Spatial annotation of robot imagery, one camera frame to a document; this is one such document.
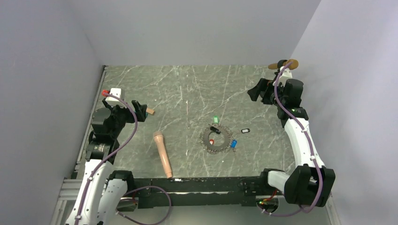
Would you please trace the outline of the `metal disc with keyrings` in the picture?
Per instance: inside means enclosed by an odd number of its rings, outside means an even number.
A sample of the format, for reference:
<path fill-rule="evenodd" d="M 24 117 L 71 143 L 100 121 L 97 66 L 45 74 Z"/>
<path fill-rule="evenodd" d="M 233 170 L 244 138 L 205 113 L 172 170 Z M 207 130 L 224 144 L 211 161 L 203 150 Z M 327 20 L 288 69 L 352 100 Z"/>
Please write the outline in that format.
<path fill-rule="evenodd" d="M 212 132 L 210 130 L 211 126 L 217 127 L 221 133 Z M 210 144 L 210 139 L 214 140 L 213 145 Z M 231 142 L 235 140 L 234 135 L 229 127 L 222 124 L 208 124 L 200 134 L 199 140 L 204 150 L 209 154 L 226 153 L 234 150 L 234 148 L 230 147 Z"/>

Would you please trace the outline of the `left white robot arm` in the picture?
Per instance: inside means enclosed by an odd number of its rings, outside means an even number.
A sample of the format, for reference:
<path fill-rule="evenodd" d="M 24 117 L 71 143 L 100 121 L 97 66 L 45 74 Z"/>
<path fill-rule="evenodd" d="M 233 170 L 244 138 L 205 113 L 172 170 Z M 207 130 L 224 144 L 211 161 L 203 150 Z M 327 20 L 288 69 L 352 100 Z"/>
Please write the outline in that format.
<path fill-rule="evenodd" d="M 133 100 L 134 115 L 121 103 L 102 101 L 103 107 L 92 115 L 92 131 L 86 149 L 84 176 L 67 225 L 106 225 L 115 215 L 122 198 L 134 193 L 131 171 L 116 170 L 117 138 L 127 123 L 137 124 L 147 118 L 147 105 Z"/>

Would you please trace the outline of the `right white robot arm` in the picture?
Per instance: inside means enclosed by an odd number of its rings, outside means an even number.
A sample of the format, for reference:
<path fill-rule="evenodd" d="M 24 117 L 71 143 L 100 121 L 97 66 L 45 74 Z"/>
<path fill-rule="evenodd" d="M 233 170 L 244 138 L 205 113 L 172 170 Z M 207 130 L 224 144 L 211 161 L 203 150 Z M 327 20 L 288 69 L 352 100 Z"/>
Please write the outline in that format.
<path fill-rule="evenodd" d="M 300 106 L 303 87 L 304 84 L 296 79 L 288 79 L 284 85 L 274 87 L 272 80 L 261 78 L 247 92 L 252 101 L 261 97 L 263 104 L 277 107 L 277 117 L 291 142 L 296 165 L 290 175 L 277 169 L 265 169 L 259 189 L 265 195 L 277 189 L 290 204 L 323 207 L 336 175 L 334 170 L 325 166 L 314 146 L 309 117 Z"/>

